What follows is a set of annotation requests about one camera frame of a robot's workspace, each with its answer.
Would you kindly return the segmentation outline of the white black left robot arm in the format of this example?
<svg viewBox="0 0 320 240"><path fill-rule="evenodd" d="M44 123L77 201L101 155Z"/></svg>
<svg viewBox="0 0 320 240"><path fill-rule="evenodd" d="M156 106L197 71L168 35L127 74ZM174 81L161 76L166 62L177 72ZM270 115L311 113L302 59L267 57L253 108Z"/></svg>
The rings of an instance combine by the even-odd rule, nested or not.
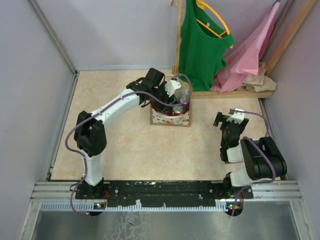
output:
<svg viewBox="0 0 320 240"><path fill-rule="evenodd" d="M77 199L102 198L106 190L101 170L101 155L107 147L106 129L129 110L148 101L162 107L175 102L175 91L181 87L176 78L165 80L165 75L150 68L146 76L129 83L112 101L94 110L82 111L77 118L74 140L83 159L84 173L76 190Z"/></svg>

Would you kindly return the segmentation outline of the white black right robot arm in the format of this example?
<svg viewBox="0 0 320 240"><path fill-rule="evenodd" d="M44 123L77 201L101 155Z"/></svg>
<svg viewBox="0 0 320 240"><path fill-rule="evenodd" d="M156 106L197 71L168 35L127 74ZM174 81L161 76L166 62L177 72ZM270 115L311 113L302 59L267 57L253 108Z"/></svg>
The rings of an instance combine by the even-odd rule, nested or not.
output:
<svg viewBox="0 0 320 240"><path fill-rule="evenodd" d="M288 171L283 155L269 136L270 126L266 118L263 119L265 136L256 140L241 136L249 123L245 114L264 118L261 114L235 108L230 110L229 115L218 112L213 122L215 127L221 124L221 160L225 164L244 164L242 168L227 173L223 179L223 187L232 198L240 198L245 188L254 184L271 183L276 178L283 178Z"/></svg>

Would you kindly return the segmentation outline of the red can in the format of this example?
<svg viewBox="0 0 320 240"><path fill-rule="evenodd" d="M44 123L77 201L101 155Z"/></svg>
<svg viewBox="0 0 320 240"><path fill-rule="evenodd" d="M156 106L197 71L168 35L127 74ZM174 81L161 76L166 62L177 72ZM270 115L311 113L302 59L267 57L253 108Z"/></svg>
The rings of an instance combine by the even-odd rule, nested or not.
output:
<svg viewBox="0 0 320 240"><path fill-rule="evenodd" d="M182 105L173 106L172 110L171 110L172 115L174 117L183 115L184 111L185 110L184 110L184 107Z"/></svg>

